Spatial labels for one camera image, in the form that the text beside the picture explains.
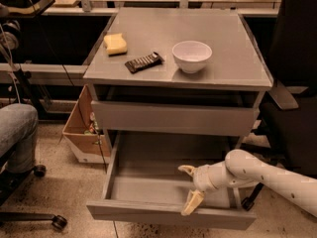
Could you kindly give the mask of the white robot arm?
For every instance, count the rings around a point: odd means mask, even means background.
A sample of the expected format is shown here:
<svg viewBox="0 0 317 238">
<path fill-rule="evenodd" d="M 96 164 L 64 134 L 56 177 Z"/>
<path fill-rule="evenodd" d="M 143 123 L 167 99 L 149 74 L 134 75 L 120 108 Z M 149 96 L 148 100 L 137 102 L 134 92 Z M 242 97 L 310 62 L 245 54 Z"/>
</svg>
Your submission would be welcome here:
<svg viewBox="0 0 317 238">
<path fill-rule="evenodd" d="M 190 215 L 204 200 L 208 191 L 222 187 L 248 187 L 261 183 L 301 209 L 317 216 L 317 179 L 269 165 L 247 151 L 235 149 L 225 160 L 213 165 L 179 166 L 192 177 L 195 190 L 190 190 L 181 210 Z"/>
</svg>

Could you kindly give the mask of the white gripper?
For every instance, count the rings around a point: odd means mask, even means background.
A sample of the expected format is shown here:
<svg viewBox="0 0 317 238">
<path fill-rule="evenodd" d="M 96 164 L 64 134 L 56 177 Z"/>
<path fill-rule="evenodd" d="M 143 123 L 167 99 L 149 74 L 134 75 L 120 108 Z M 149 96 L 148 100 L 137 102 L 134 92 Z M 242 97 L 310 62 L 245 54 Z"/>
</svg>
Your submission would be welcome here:
<svg viewBox="0 0 317 238">
<path fill-rule="evenodd" d="M 219 169 L 214 166 L 204 165 L 198 168 L 190 165 L 178 167 L 181 172 L 187 173 L 193 178 L 196 189 L 188 193 L 186 202 L 181 210 L 182 216 L 190 215 L 204 200 L 204 193 L 207 190 L 217 190 L 219 188 Z"/>
</svg>

